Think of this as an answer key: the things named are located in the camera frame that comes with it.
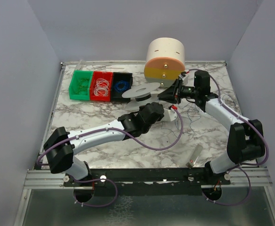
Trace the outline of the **white perforated cable spool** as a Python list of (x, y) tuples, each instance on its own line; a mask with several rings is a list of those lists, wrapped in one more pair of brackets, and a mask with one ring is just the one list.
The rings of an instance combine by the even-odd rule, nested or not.
[(131, 89), (122, 94), (123, 98), (132, 99), (127, 105), (126, 109), (129, 111), (138, 110), (140, 106), (158, 102), (157, 94), (151, 94), (152, 91), (158, 89), (160, 83), (146, 83), (138, 86), (132, 86)]

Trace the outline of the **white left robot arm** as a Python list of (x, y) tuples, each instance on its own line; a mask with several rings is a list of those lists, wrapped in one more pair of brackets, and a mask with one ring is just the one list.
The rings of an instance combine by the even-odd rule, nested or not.
[(78, 153), (98, 145), (123, 141), (146, 134), (150, 127), (164, 117), (164, 108), (153, 102), (139, 107), (139, 111), (124, 114), (116, 120), (94, 129), (66, 131), (54, 130), (44, 144), (46, 158), (52, 174), (66, 172), (76, 180), (91, 174), (88, 164), (75, 157)]

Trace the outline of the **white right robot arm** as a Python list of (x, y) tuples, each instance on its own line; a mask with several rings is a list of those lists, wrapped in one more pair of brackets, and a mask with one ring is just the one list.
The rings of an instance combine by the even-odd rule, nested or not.
[(260, 157), (264, 160), (259, 164), (264, 164), (269, 149), (263, 136), (262, 123), (238, 114), (221, 100), (219, 92), (211, 92), (210, 82), (215, 79), (207, 71), (195, 69), (194, 72), (193, 86), (183, 84), (186, 72), (182, 72), (168, 89), (158, 95), (158, 99), (171, 104), (192, 99), (197, 107), (227, 129), (226, 152), (208, 163), (212, 173), (224, 173), (240, 165), (251, 166), (251, 161)]

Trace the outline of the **round three-drawer cabinet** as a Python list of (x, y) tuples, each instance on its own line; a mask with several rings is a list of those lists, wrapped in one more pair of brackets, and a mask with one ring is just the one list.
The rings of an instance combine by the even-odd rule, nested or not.
[(148, 47), (144, 76), (147, 82), (158, 82), (168, 88), (185, 71), (184, 45), (174, 38), (157, 38)]

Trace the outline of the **black plastic bin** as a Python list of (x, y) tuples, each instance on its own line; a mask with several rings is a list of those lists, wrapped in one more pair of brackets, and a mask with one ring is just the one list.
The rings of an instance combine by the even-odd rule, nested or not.
[(129, 103), (131, 99), (122, 97), (122, 94), (129, 90), (132, 84), (132, 73), (113, 72), (112, 84), (110, 89), (110, 102)]

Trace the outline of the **red plastic bin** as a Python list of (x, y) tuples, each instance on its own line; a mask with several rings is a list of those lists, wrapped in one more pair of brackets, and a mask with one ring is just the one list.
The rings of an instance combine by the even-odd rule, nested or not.
[(112, 72), (94, 71), (90, 86), (90, 100), (109, 102), (112, 84)]

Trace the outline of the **grey tool with red label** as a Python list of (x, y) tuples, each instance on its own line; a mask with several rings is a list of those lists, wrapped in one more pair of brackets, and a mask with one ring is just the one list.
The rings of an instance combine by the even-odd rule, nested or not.
[(188, 168), (192, 168), (194, 167), (199, 155), (201, 154), (203, 150), (203, 146), (202, 145), (197, 145), (194, 149), (194, 151), (192, 152), (192, 154), (190, 155), (188, 162), (186, 163), (186, 166)]

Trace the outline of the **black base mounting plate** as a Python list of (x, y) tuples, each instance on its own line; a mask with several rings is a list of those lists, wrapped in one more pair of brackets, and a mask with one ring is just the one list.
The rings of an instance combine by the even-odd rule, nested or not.
[(76, 182), (72, 177), (64, 187), (72, 187), (96, 196), (201, 195), (202, 188), (229, 185), (225, 173), (214, 174), (208, 167), (91, 169), (91, 175)]

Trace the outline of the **green plastic bin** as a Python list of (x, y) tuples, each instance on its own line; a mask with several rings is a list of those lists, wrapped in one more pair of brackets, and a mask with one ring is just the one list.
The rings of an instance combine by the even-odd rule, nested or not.
[(71, 100), (90, 100), (92, 77), (93, 71), (74, 71), (69, 85), (69, 97)]

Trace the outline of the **aluminium frame rail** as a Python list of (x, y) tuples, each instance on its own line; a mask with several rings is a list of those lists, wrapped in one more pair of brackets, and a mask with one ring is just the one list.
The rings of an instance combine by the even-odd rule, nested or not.
[[(50, 113), (49, 113), (49, 117), (46, 123), (46, 128), (45, 128), (45, 132), (41, 141), (41, 146), (38, 152), (38, 156), (37, 158), (39, 158), (41, 156), (41, 154), (44, 153), (44, 143), (47, 140), (47, 136), (51, 131), (51, 125), (52, 125), (52, 121), (54, 118), (54, 114), (55, 114), (55, 108), (56, 108), (56, 104), (59, 98), (59, 93), (60, 93), (60, 89), (61, 89), (61, 85), (62, 85), (62, 81), (63, 81), (63, 77), (64, 77), (64, 73), (65, 73), (65, 64), (64, 62), (60, 63), (61, 65), (61, 70), (60, 70), (60, 75), (59, 75), (59, 79), (58, 79), (58, 84), (56, 86), (55, 89), (55, 94), (54, 94), (54, 98), (51, 104), (51, 108), (50, 108)], [(51, 173), (49, 170), (47, 169), (42, 169), (42, 166), (39, 166), (37, 163), (34, 165), (32, 170), (28, 170), (27, 171), (27, 175), (25, 178), (25, 183), (24, 183), (24, 188), (26, 189), (26, 187), (29, 186), (28, 181), (29, 179), (36, 179), (38, 181), (40, 181), (40, 183), (43, 183), (44, 181), (46, 182), (47, 179), (50, 179)]]

